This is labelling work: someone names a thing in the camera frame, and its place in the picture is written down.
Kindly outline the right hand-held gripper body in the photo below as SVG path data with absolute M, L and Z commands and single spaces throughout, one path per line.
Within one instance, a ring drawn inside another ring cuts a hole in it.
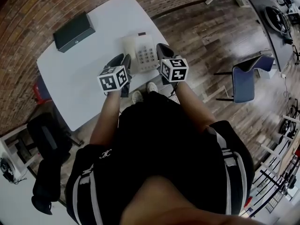
M 189 66 L 186 59 L 160 60 L 160 75 L 163 85 L 186 81 Z

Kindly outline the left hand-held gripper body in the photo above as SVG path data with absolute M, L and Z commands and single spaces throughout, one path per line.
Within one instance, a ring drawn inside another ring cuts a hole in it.
M 97 76 L 97 80 L 106 96 L 114 91 L 120 91 L 121 97 L 129 96 L 131 82 L 130 67 L 130 65 L 121 65 L 108 67 L 101 71 L 100 75 Z

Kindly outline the white telephone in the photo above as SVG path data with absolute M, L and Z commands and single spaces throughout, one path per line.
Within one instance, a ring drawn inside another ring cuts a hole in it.
M 122 39 L 125 54 L 131 56 L 132 74 L 145 73 L 158 68 L 158 59 L 153 38 L 145 32 Z

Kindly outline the person's left forearm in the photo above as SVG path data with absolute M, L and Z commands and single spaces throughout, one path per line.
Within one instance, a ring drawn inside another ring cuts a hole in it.
M 118 127 L 121 91 L 109 92 L 90 137 L 92 145 L 112 143 Z

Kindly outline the person's right forearm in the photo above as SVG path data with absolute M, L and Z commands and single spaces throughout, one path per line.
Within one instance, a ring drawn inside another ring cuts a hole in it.
M 217 122 L 213 113 L 197 97 L 186 82 L 179 82 L 175 93 L 181 107 L 197 130 L 202 132 L 207 126 Z

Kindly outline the person's white left shoe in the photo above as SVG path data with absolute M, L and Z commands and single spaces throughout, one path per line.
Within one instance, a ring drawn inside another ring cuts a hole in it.
M 143 95 L 139 90 L 136 90 L 132 94 L 132 103 L 135 105 L 139 102 L 143 102 Z

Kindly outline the white table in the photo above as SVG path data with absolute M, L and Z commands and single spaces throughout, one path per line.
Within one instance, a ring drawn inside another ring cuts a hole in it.
M 136 0 L 109 0 L 89 12 L 89 17 L 95 33 L 65 53 L 50 44 L 37 60 L 50 96 L 72 131 L 100 113 L 106 96 L 97 76 L 123 53 L 123 37 L 145 32 L 155 44 L 166 43 Z

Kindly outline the dark green box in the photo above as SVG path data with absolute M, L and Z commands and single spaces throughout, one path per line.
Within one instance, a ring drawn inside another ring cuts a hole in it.
M 65 53 L 95 32 L 90 17 L 82 12 L 54 32 L 53 38 L 57 50 Z

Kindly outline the person's black shirt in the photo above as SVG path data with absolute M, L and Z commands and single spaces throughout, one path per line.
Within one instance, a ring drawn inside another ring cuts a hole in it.
M 76 153 L 65 196 L 69 216 L 81 225 L 119 225 L 122 212 L 146 179 L 161 176 L 201 210 L 239 214 L 249 198 L 254 164 L 226 120 L 200 132 L 183 108 L 151 92 L 127 107 L 109 145 L 88 144 Z

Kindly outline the blue chair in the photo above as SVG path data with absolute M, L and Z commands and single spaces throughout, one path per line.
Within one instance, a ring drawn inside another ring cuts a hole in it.
M 214 75 L 230 75 L 232 77 L 232 98 L 218 98 L 217 101 L 228 101 L 245 103 L 255 98 L 254 70 L 262 69 L 269 72 L 273 66 L 275 58 L 263 54 L 232 67 L 231 72 L 218 72 Z

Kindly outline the red crate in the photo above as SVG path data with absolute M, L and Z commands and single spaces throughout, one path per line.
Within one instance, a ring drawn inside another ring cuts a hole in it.
M 37 77 L 37 80 L 33 86 L 33 92 L 35 95 L 35 101 L 38 105 L 52 101 L 50 93 L 41 75 Z

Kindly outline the black office chair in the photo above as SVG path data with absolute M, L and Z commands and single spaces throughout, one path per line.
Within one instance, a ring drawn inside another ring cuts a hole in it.
M 71 134 L 60 127 L 59 122 L 46 112 L 33 118 L 27 124 L 27 130 L 33 140 L 31 148 L 36 147 L 43 159 L 53 160 L 61 165 L 65 163 L 71 154 L 72 146 L 81 147 L 84 142 L 76 142 Z
M 34 207 L 44 214 L 51 215 L 52 202 L 60 198 L 60 171 L 59 162 L 44 159 L 39 164 L 31 201 Z M 80 166 L 74 163 L 64 191 L 67 213 L 73 220 L 76 220 L 73 209 L 73 187 L 81 171 Z

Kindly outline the white cabinet with dark counter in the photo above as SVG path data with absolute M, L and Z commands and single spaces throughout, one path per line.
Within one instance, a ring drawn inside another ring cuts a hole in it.
M 250 6 L 256 13 L 257 20 L 262 26 L 262 29 L 269 42 L 272 54 L 280 72 L 282 72 L 293 56 L 293 38 L 291 36 L 291 25 L 287 17 L 280 12 L 283 17 L 284 25 L 287 27 L 287 32 L 284 33 L 270 23 L 269 15 L 266 13 L 266 8 L 270 7 L 279 11 L 278 7 L 272 0 L 247 0 Z

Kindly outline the white metal rack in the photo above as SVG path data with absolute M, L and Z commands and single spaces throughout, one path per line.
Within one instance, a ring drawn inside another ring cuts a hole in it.
M 252 185 L 252 200 L 246 209 L 250 218 L 255 217 L 264 207 L 270 206 L 274 209 L 296 179 L 300 168 L 300 156 L 296 154 L 300 146 L 300 119 L 284 115 L 282 117 L 295 125 L 296 131 L 292 137 L 288 136 L 290 128 L 283 135 L 275 133 L 277 147 L 274 149 L 261 145 L 269 157 L 261 162 Z

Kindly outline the white shelf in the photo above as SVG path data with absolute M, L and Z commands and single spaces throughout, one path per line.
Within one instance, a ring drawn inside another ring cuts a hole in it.
M 40 153 L 37 152 L 32 155 L 27 162 L 23 162 L 20 156 L 17 154 L 16 145 L 18 141 L 14 137 L 26 128 L 27 124 L 22 125 L 7 133 L 6 135 L 0 137 L 0 158 L 6 158 L 10 161 L 13 167 L 15 180 L 20 180 L 27 171 L 27 167 L 40 157 Z

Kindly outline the person's chin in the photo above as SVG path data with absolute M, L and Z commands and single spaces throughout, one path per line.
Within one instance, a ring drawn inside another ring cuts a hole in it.
M 266 225 L 196 208 L 166 178 L 148 178 L 124 209 L 120 225 Z

